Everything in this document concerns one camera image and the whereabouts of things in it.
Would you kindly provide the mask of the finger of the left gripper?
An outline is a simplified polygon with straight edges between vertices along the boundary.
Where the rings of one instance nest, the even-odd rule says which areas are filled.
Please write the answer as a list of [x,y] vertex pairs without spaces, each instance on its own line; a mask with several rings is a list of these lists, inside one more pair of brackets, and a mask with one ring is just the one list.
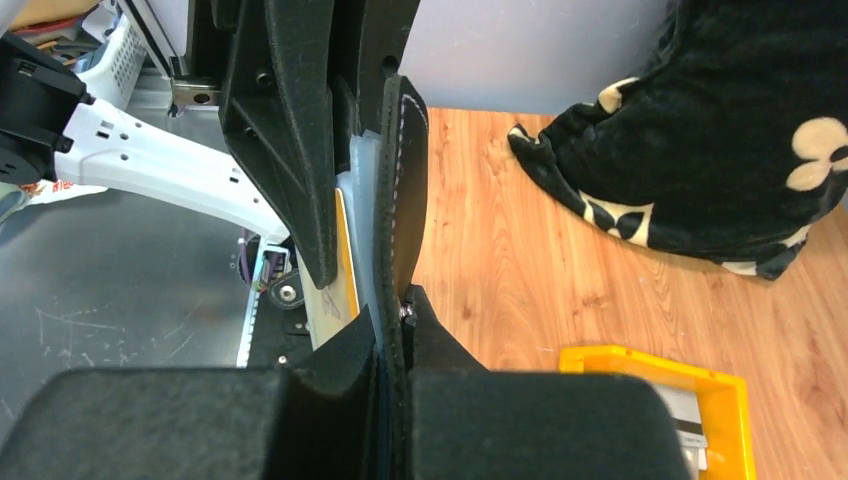
[[337,275],[327,60],[331,1],[243,1],[219,118],[232,155],[289,229],[316,288]]
[[397,73],[420,2],[340,0],[331,24],[331,92],[337,130],[380,130],[383,88]]

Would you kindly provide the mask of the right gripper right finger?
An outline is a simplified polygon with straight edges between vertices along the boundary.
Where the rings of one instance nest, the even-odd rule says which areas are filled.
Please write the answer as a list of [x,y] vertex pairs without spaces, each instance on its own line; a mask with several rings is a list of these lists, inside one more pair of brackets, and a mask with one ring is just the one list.
[[671,415],[645,380],[622,374],[483,367],[407,292],[406,479],[685,479]]

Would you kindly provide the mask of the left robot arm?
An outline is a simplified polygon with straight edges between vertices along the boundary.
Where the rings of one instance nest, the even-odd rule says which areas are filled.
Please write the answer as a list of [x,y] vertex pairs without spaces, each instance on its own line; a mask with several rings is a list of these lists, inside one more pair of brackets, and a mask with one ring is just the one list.
[[225,152],[137,120],[13,32],[1,39],[1,180],[123,190],[291,238],[317,288],[338,276],[337,176],[355,138],[424,146],[427,112],[397,71],[415,1],[204,1],[191,16]]

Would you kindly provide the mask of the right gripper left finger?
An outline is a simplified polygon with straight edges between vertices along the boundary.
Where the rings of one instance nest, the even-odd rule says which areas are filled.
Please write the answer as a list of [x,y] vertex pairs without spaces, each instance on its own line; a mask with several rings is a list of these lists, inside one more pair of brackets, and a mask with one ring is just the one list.
[[77,369],[31,399],[5,479],[360,479],[374,332],[363,311],[294,367]]

